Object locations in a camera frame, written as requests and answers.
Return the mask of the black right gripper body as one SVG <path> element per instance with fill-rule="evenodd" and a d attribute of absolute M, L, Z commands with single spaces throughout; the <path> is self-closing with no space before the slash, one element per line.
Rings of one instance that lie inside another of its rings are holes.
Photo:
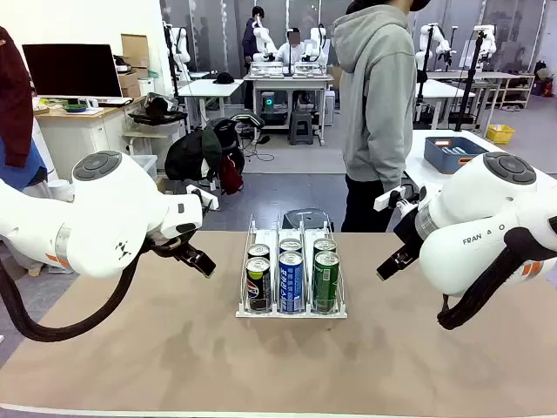
<path fill-rule="evenodd" d="M 396 261 L 415 261 L 419 257 L 424 240 L 419 236 L 415 225 L 416 216 L 416 212 L 409 212 L 393 229 L 403 243 L 403 246 L 394 254 Z"/>

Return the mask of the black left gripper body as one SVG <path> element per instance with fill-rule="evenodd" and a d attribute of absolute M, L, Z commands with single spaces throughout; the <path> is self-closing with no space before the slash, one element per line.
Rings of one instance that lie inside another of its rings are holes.
<path fill-rule="evenodd" d="M 162 258 L 175 258 L 177 260 L 194 260 L 198 257 L 198 250 L 190 244 L 194 231 L 182 233 L 169 240 L 147 237 L 147 249 Z"/>

